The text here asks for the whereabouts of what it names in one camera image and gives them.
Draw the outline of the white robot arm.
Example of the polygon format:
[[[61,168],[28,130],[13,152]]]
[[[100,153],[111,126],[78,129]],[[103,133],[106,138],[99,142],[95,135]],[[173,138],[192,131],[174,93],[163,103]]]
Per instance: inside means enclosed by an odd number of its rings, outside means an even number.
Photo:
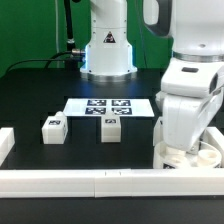
[[[137,68],[127,41],[127,0],[90,0],[90,10],[81,75],[98,82],[132,76]],[[143,0],[143,21],[154,35],[173,39],[157,101],[165,143],[189,151],[223,101],[224,0]]]

